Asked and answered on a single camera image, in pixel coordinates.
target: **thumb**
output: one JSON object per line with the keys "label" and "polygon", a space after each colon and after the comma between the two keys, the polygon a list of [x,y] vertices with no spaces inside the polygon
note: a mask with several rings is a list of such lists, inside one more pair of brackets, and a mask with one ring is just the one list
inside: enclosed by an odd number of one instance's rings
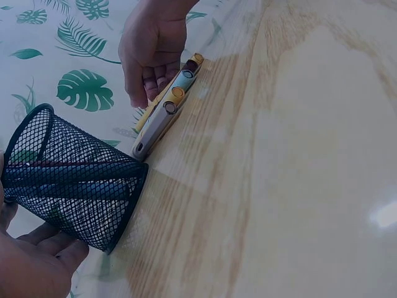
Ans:
{"label": "thumb", "polygon": [[148,106],[148,97],[142,80],[142,66],[133,58],[129,58],[122,63],[125,77],[125,91],[131,99],[133,107],[146,108]]}

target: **wrist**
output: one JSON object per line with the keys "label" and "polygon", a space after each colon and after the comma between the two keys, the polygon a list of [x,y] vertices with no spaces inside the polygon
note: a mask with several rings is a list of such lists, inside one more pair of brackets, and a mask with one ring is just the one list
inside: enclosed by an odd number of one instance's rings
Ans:
{"label": "wrist", "polygon": [[199,0],[141,0],[143,9],[160,20],[185,19]]}

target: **black mesh pencil holder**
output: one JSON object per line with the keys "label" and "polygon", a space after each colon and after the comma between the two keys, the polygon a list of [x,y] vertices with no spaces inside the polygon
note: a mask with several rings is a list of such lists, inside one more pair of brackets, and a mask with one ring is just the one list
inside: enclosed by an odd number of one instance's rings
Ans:
{"label": "black mesh pencil holder", "polygon": [[127,226],[148,165],[36,107],[4,154],[6,202],[16,201],[43,220],[110,253]]}

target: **marker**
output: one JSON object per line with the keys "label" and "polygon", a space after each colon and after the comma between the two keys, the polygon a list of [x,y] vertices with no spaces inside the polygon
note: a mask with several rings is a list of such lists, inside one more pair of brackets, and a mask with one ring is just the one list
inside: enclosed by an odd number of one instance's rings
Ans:
{"label": "marker", "polygon": [[194,74],[190,70],[182,70],[179,75],[176,77],[174,83],[171,85],[170,89],[174,87],[182,88],[185,93],[189,90],[190,86],[194,82]]}
{"label": "marker", "polygon": [[154,101],[148,106],[148,108],[145,110],[145,113],[143,113],[141,119],[139,119],[138,123],[135,125],[135,130],[137,132],[141,132],[143,127],[145,126],[145,123],[148,121],[149,116],[153,113],[154,108],[160,103],[164,102],[164,98],[172,92],[170,92],[170,89],[173,89],[174,87],[179,87],[182,88],[184,93],[188,90],[188,88],[192,85],[194,82],[194,74],[190,70],[182,70],[179,72],[179,74],[170,82],[170,87],[166,87],[159,95],[156,96]]}
{"label": "marker", "polygon": [[152,115],[153,119],[148,125],[145,124],[134,143],[132,157],[138,161],[144,160],[153,143],[158,139],[177,111],[177,106],[171,101],[165,101],[164,104],[156,108],[155,114]]}
{"label": "marker", "polygon": [[197,62],[189,59],[186,61],[186,64],[184,65],[182,70],[190,70],[191,72],[195,73],[198,70],[198,68],[199,65],[197,64]]}
{"label": "marker", "polygon": [[[193,72],[193,74],[196,74],[196,72],[199,71],[201,64],[204,62],[204,57],[203,55],[199,54],[199,53],[195,53],[188,61],[189,65],[185,66],[188,69],[182,69],[182,70],[190,70],[191,72]],[[194,64],[197,64],[197,68],[195,71],[193,71],[194,69]],[[139,133],[141,132],[143,126],[145,125],[146,121],[148,120],[150,114],[153,112],[153,109],[159,104],[159,102],[163,99],[164,95],[169,91],[171,86],[176,87],[177,85],[174,84],[175,80],[179,77],[181,71],[178,72],[178,74],[171,80],[171,82],[168,83],[168,85],[164,88],[164,90],[162,90],[160,92],[159,95],[156,96],[156,98],[154,99],[154,101],[149,104],[149,106],[147,107],[147,109],[145,110],[145,113],[143,113],[141,119],[138,121],[138,123],[135,125],[135,130]]]}
{"label": "marker", "polygon": [[190,59],[193,60],[194,62],[196,62],[199,66],[204,62],[203,55],[201,55],[199,53],[194,53],[193,57]]}
{"label": "marker", "polygon": [[8,166],[2,177],[4,188],[29,187],[43,184],[72,184],[99,180],[130,178],[140,166],[135,161],[77,166]]}
{"label": "marker", "polygon": [[145,129],[148,128],[150,122],[156,117],[156,114],[161,109],[160,107],[162,104],[164,104],[165,102],[172,102],[177,107],[184,97],[185,91],[181,87],[173,87],[170,92],[166,93],[161,102],[159,102],[158,106],[154,108],[153,114],[149,115],[148,120],[142,127],[141,133],[145,132]]}

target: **wooden table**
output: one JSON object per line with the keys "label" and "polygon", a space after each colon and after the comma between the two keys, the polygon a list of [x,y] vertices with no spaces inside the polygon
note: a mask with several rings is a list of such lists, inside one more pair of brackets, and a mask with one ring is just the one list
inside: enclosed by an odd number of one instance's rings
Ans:
{"label": "wooden table", "polygon": [[221,38],[84,297],[396,297],[397,4],[217,13]]}

